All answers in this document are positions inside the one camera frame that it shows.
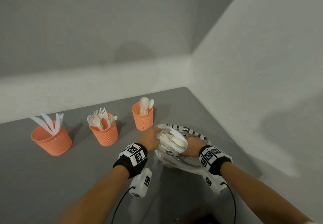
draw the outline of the person's right arm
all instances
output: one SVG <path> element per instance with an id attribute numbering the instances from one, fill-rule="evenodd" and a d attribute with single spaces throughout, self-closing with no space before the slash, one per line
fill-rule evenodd
<path id="1" fill-rule="evenodd" d="M 187 137 L 188 148 L 185 157 L 199 157 L 200 149 L 205 146 L 197 137 Z M 254 214 L 265 224 L 305 224 L 311 221 L 286 199 L 269 186 L 252 177 L 230 162 L 221 165 L 224 180 L 236 191 Z"/>

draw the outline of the perforated orange container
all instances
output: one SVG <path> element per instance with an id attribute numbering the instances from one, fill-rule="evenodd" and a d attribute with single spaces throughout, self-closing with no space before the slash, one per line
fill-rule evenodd
<path id="1" fill-rule="evenodd" d="M 103 130 L 99 130 L 97 127 L 90 126 L 93 134 L 102 146 L 110 146 L 114 144 L 119 137 L 116 122 L 114 121 L 112 125 L 108 128 L 107 121 L 102 119 Z"/>
<path id="2" fill-rule="evenodd" d="M 152 126 L 153 111 L 154 111 L 154 107 L 152 107 L 151 109 L 148 109 L 147 115 L 139 115 L 140 113 L 139 103 L 136 103 L 135 105 L 132 106 L 133 118 L 135 120 L 135 124 L 138 130 L 144 131 Z"/>
<path id="3" fill-rule="evenodd" d="M 41 146 L 47 153 L 53 156 L 65 153 L 72 145 L 72 139 L 67 134 L 63 125 L 61 125 L 61 129 L 54 136 L 41 126 L 38 126 L 32 132 L 31 139 Z"/>

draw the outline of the human hand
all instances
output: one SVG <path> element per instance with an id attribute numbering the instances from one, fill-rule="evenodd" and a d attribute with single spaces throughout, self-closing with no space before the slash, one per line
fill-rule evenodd
<path id="1" fill-rule="evenodd" d="M 155 150 L 160 143 L 160 140 L 156 139 L 157 132 L 161 132 L 161 129 L 158 127 L 149 127 L 143 132 L 138 143 L 144 145 L 148 152 Z"/>
<path id="2" fill-rule="evenodd" d="M 185 136 L 188 146 L 185 152 L 181 153 L 180 156 L 198 158 L 200 149 L 206 144 L 196 136 Z"/>

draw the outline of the person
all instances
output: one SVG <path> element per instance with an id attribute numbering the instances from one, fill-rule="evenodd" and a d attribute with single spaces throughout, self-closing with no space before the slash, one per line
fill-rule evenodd
<path id="1" fill-rule="evenodd" d="M 155 150 L 160 143 L 156 139 L 156 133 L 160 128 L 150 127 L 145 130 L 140 137 L 137 148 L 141 148 L 147 156 L 147 153 Z M 185 157 L 199 158 L 206 147 L 202 140 L 197 137 L 187 136 L 188 148 L 182 153 Z M 132 166 L 127 161 L 129 157 L 122 155 L 114 164 L 112 170 L 107 173 L 92 189 L 80 198 L 59 221 L 61 224 L 101 224 L 104 223 L 107 216 L 123 190 L 123 186 L 128 178 L 139 174 L 143 169 L 147 159 L 141 161 L 138 165 Z M 218 168 L 212 164 L 214 172 L 218 171 L 224 180 L 241 197 L 252 212 L 265 224 L 267 223 L 293 223 L 305 224 L 311 223 L 311 220 L 289 203 L 286 199 L 272 190 L 263 182 L 244 172 L 239 167 L 231 163 L 227 158 L 220 159 Z"/>

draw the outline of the person's left arm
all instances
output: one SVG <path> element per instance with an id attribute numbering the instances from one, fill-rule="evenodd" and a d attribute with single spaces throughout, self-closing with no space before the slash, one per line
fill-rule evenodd
<path id="1" fill-rule="evenodd" d="M 150 127 L 145 130 L 138 143 L 148 152 L 157 148 L 160 143 L 156 133 L 160 128 Z M 64 215 L 61 224 L 101 224 L 109 215 L 117 197 L 130 174 L 123 165 L 116 165 Z"/>

